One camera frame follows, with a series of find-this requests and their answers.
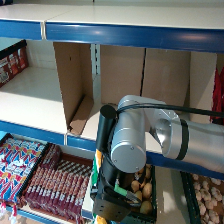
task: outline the snack package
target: snack package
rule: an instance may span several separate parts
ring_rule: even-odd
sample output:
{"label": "snack package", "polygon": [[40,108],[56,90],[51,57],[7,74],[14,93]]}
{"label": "snack package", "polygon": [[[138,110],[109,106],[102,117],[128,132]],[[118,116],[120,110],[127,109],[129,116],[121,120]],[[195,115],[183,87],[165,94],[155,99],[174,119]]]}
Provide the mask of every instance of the snack package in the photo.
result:
{"label": "snack package", "polygon": [[86,176],[83,180],[82,186],[79,190],[78,196],[75,200],[74,206],[73,206],[73,212],[76,215],[80,215],[81,214],[81,209],[82,209],[82,204],[83,204],[83,200],[86,194],[86,189],[88,187],[88,183],[89,183],[89,177]]}
{"label": "snack package", "polygon": [[79,193],[83,180],[84,180],[84,177],[82,175],[79,176],[75,189],[72,192],[72,196],[68,205],[68,215],[71,219],[76,219],[76,214],[74,213],[73,207],[74,207],[74,202]]}
{"label": "snack package", "polygon": [[63,176],[62,176],[61,181],[60,181],[60,183],[59,183],[57,192],[56,192],[56,194],[55,194],[55,198],[54,198],[54,201],[53,201],[53,206],[54,206],[54,207],[57,207],[57,206],[58,206],[59,198],[60,198],[62,189],[63,189],[63,187],[64,187],[65,181],[66,181],[66,179],[67,179],[67,176],[68,176],[68,172],[65,171],[65,172],[63,173]]}
{"label": "snack package", "polygon": [[70,215],[68,214],[68,206],[70,204],[71,197],[73,196],[73,191],[75,189],[75,186],[77,184],[78,179],[79,179],[79,175],[75,174],[74,179],[73,179],[72,184],[71,184],[71,187],[69,189],[68,195],[65,199],[65,203],[62,205],[62,210],[64,212],[63,216],[66,217],[66,219],[70,218]]}
{"label": "snack package", "polygon": [[55,195],[57,193],[57,190],[58,190],[58,187],[59,187],[59,184],[60,184],[60,181],[62,179],[62,176],[63,176],[63,172],[62,171],[58,171],[59,174],[58,174],[58,177],[56,179],[56,182],[54,183],[54,188],[51,192],[51,195],[50,195],[50,199],[48,201],[48,208],[54,213],[56,214],[57,213],[57,209],[55,209],[54,205],[53,205],[53,202],[54,202],[54,199],[55,199]]}
{"label": "snack package", "polygon": [[49,206],[50,200],[51,200],[51,195],[52,195],[52,193],[55,194],[57,189],[54,192],[53,192],[53,190],[56,186],[58,186],[61,177],[62,177],[62,173],[57,170],[57,171],[55,171],[54,176],[53,176],[51,182],[49,183],[48,191],[45,195],[45,200],[44,200],[44,207],[46,207],[46,210],[48,210],[48,211],[51,211],[51,207]]}
{"label": "snack package", "polygon": [[44,192],[43,192],[43,195],[42,195],[42,198],[41,198],[41,204],[40,204],[41,207],[42,207],[44,210],[49,211],[49,212],[50,212],[51,210],[48,209],[48,206],[46,205],[46,204],[47,204],[46,201],[47,201],[47,199],[48,199],[47,193],[48,193],[48,191],[49,191],[50,188],[51,188],[51,183],[52,183],[52,181],[53,181],[54,174],[55,174],[55,170],[52,170],[51,175],[50,175],[50,177],[49,177],[49,179],[48,179],[47,185],[46,185],[46,187],[45,187],[45,189],[44,189]]}
{"label": "snack package", "polygon": [[34,186],[34,184],[35,184],[36,179],[37,179],[38,176],[39,176],[40,171],[41,171],[41,168],[38,167],[36,173],[34,174],[34,176],[33,176],[33,178],[32,178],[32,181],[31,181],[31,183],[30,183],[30,185],[29,185],[29,188],[28,188],[27,191],[26,191],[25,199],[26,199],[27,201],[29,201],[29,195],[30,195],[30,193],[31,193],[31,191],[32,191],[32,188],[33,188],[33,186]]}
{"label": "snack package", "polygon": [[60,159],[61,149],[57,145],[52,145],[41,167],[47,169],[57,169]]}
{"label": "snack package", "polygon": [[0,87],[12,79],[12,77],[12,69],[7,56],[0,60]]}
{"label": "snack package", "polygon": [[1,179],[1,189],[0,189],[0,198],[7,200],[10,196],[11,190],[14,188],[14,186],[17,184],[17,181],[15,180],[15,177],[13,175],[13,171],[17,167],[14,165],[9,164],[6,169],[5,173],[2,175]]}
{"label": "snack package", "polygon": [[58,207],[57,208],[58,208],[58,213],[61,216],[64,216],[64,206],[63,205],[65,203],[65,200],[67,198],[69,190],[70,190],[70,188],[72,186],[73,179],[74,179],[74,174],[73,173],[69,173],[68,176],[67,176],[65,185],[64,185],[64,187],[62,189],[60,198],[59,198],[59,202],[58,202]]}
{"label": "snack package", "polygon": [[39,194],[38,194],[37,199],[36,199],[36,203],[38,204],[38,206],[41,206],[41,202],[43,200],[42,197],[44,197],[43,193],[44,193],[44,190],[45,190],[45,188],[47,186],[47,183],[48,183],[48,180],[49,180],[49,178],[51,176],[51,173],[52,173],[52,170],[47,170],[47,174],[46,174],[45,180],[44,180],[44,182],[43,182],[43,184],[41,186],[41,189],[40,189]]}

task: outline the cardboard divider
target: cardboard divider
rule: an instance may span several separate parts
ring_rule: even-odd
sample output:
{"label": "cardboard divider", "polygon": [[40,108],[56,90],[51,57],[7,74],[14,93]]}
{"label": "cardboard divider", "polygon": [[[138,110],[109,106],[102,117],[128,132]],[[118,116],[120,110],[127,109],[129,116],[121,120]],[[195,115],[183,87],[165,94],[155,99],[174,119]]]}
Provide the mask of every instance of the cardboard divider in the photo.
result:
{"label": "cardboard divider", "polygon": [[79,109],[70,123],[72,127],[71,133],[74,135],[80,135],[84,129],[86,118],[89,117],[91,109],[93,107],[93,99],[85,96],[81,102]]}
{"label": "cardboard divider", "polygon": [[189,73],[190,52],[147,49],[142,96],[183,106]]}
{"label": "cardboard divider", "polygon": [[101,102],[118,104],[140,95],[144,48],[101,46]]}
{"label": "cardboard divider", "polygon": [[[93,98],[90,45],[59,42],[54,42],[53,45],[65,119],[69,127],[72,120],[74,122],[74,119],[79,118],[75,115],[84,96]],[[88,116],[89,113],[86,113],[82,122],[77,121],[77,129],[73,126],[75,133],[81,133]]]}

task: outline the shelf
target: shelf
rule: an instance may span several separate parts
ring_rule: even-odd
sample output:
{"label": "shelf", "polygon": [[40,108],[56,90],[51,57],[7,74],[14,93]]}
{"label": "shelf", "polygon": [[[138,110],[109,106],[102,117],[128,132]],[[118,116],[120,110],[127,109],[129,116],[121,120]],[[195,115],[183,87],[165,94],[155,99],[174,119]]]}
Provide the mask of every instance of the shelf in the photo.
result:
{"label": "shelf", "polygon": [[0,130],[64,145],[57,71],[28,67],[0,89]]}
{"label": "shelf", "polygon": [[44,22],[70,11],[69,6],[14,4],[0,7],[0,36],[41,40],[45,36]]}
{"label": "shelf", "polygon": [[[12,212],[12,207],[6,206],[6,210],[9,212]],[[40,212],[32,211],[28,206],[24,206],[23,209],[18,209],[17,214],[25,218],[33,219],[37,222],[45,223],[45,224],[61,224],[61,223],[71,224],[70,222],[63,222],[63,220],[61,219],[54,218],[52,216],[45,215]]]}
{"label": "shelf", "polygon": [[77,5],[47,20],[46,37],[52,41],[224,52],[223,9],[222,3]]}

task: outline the red package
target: red package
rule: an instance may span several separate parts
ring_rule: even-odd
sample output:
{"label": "red package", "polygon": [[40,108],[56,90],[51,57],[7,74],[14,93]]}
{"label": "red package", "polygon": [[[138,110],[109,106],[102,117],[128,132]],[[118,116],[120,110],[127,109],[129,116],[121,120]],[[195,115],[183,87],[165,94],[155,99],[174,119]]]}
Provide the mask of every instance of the red package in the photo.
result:
{"label": "red package", "polygon": [[5,57],[0,60],[0,87],[11,80],[13,77],[9,58]]}
{"label": "red package", "polygon": [[28,60],[26,56],[26,48],[22,47],[18,50],[18,56],[19,56],[19,63],[21,70],[24,70],[25,68],[28,67]]}
{"label": "red package", "polygon": [[70,202],[69,202],[69,205],[68,205],[68,215],[71,219],[75,219],[76,216],[74,215],[74,212],[73,212],[73,206],[74,206],[74,202],[75,202],[75,199],[79,193],[79,190],[80,190],[80,187],[82,185],[82,182],[84,180],[84,177],[83,176],[79,176],[78,178],[78,181],[77,181],[77,184],[75,186],[75,189],[74,191],[72,192],[72,196],[71,196],[71,199],[70,199]]}
{"label": "red package", "polygon": [[48,187],[48,191],[45,195],[45,200],[44,200],[44,206],[46,207],[46,210],[51,211],[51,208],[49,207],[49,202],[51,199],[51,194],[53,193],[54,186],[57,185],[57,179],[59,178],[60,175],[61,175],[60,171],[55,171],[54,176],[50,182],[50,185]]}
{"label": "red package", "polygon": [[45,201],[46,201],[47,198],[48,198],[48,197],[47,197],[47,192],[50,190],[50,186],[51,186],[51,184],[52,184],[54,174],[55,174],[55,170],[52,170],[51,175],[50,175],[50,177],[49,177],[49,179],[48,179],[47,185],[46,185],[46,187],[45,187],[45,189],[44,189],[42,198],[41,198],[41,200],[40,200],[40,202],[41,202],[41,207],[42,207],[44,210],[46,210],[46,211],[50,211],[50,210],[48,210],[48,207],[46,206]]}
{"label": "red package", "polygon": [[39,194],[37,196],[37,200],[36,201],[37,201],[37,203],[38,203],[39,206],[41,206],[41,199],[42,199],[42,196],[43,196],[45,187],[47,186],[47,182],[48,182],[48,180],[49,180],[49,178],[51,176],[51,173],[52,173],[52,170],[48,170],[47,175],[45,177],[45,180],[44,180],[44,182],[42,184],[42,187],[41,187],[41,189],[39,191]]}
{"label": "red package", "polygon": [[57,145],[52,145],[41,167],[56,169],[60,159],[61,149]]}
{"label": "red package", "polygon": [[70,218],[70,216],[68,214],[68,206],[70,204],[71,197],[73,196],[73,191],[75,189],[75,186],[77,184],[78,179],[79,179],[79,175],[75,174],[74,179],[72,181],[72,185],[71,185],[71,187],[69,189],[69,192],[68,192],[68,195],[65,199],[65,203],[62,205],[62,210],[64,212],[63,216],[66,217],[66,219]]}
{"label": "red package", "polygon": [[75,204],[73,207],[73,213],[75,213],[76,215],[80,215],[81,214],[81,209],[82,209],[82,204],[83,204],[83,200],[86,194],[86,189],[88,187],[88,183],[89,183],[89,177],[86,176],[83,180],[82,186],[79,190],[78,196],[75,199]]}
{"label": "red package", "polygon": [[74,174],[73,173],[69,173],[68,176],[67,176],[67,179],[66,179],[66,182],[65,182],[65,185],[62,189],[62,192],[61,192],[61,195],[60,195],[60,198],[59,198],[59,202],[58,202],[58,213],[62,216],[64,216],[64,203],[65,203],[65,200],[67,198],[67,195],[69,193],[69,190],[72,186],[72,182],[73,182],[73,179],[74,179]]}
{"label": "red package", "polygon": [[50,200],[48,201],[48,208],[49,208],[54,214],[56,214],[57,211],[56,211],[55,207],[53,206],[53,202],[54,202],[55,195],[56,195],[56,193],[57,193],[57,190],[58,190],[60,181],[61,181],[61,179],[62,179],[62,176],[63,176],[63,172],[59,171],[59,175],[58,175],[58,177],[57,177],[57,180],[56,180],[56,182],[55,182],[54,188],[53,188],[53,190],[52,190],[52,193],[51,193],[51,196],[50,196]]}
{"label": "red package", "polygon": [[36,191],[34,192],[33,198],[32,198],[33,206],[36,207],[36,208],[40,208],[40,204],[39,204],[37,199],[39,197],[39,193],[42,189],[42,186],[44,185],[44,181],[46,180],[46,177],[47,177],[48,171],[49,171],[47,169],[44,169],[44,170],[45,170],[45,172],[44,172],[44,174],[43,174],[43,176],[42,176],[42,178],[41,178],[41,180],[40,180],[40,182],[39,182],[39,184],[36,188]]}
{"label": "red package", "polygon": [[18,51],[9,55],[9,61],[11,64],[11,69],[12,69],[13,75],[17,75],[19,72],[21,72]]}
{"label": "red package", "polygon": [[36,179],[38,178],[38,175],[39,175],[39,173],[40,173],[40,170],[41,170],[41,168],[38,167],[38,168],[37,168],[37,171],[36,171],[36,173],[35,173],[35,175],[34,175],[33,178],[32,178],[32,181],[31,181],[31,183],[30,183],[30,185],[29,185],[29,187],[28,187],[28,189],[27,189],[27,192],[26,192],[26,194],[25,194],[25,198],[26,198],[26,200],[27,200],[27,198],[29,197],[29,194],[31,193],[31,190],[32,190],[32,188],[33,188],[33,186],[34,186],[34,184],[35,184]]}
{"label": "red package", "polygon": [[[222,92],[221,92],[221,80],[218,73],[218,69],[215,71],[215,84],[213,90],[213,106],[212,111],[222,112]],[[219,117],[211,117],[212,120],[218,119]]]}
{"label": "red package", "polygon": [[42,168],[42,169],[40,170],[40,172],[39,172],[39,174],[38,174],[36,180],[35,180],[35,183],[34,183],[34,185],[33,185],[33,187],[32,187],[32,190],[31,190],[31,192],[30,192],[30,195],[29,195],[29,200],[30,200],[30,201],[33,200],[33,198],[34,198],[34,196],[35,196],[35,192],[36,192],[37,188],[39,187],[41,180],[43,179],[44,173],[47,173],[47,172],[46,172],[45,169]]}
{"label": "red package", "polygon": [[60,183],[59,183],[57,192],[56,192],[56,194],[55,194],[55,198],[54,198],[54,201],[53,201],[53,206],[54,206],[54,207],[57,207],[57,206],[58,206],[59,198],[60,198],[62,189],[63,189],[63,187],[64,187],[65,181],[66,181],[66,179],[67,179],[67,176],[68,176],[68,172],[65,171],[65,172],[63,173],[63,176],[62,176],[61,181],[60,181]]}

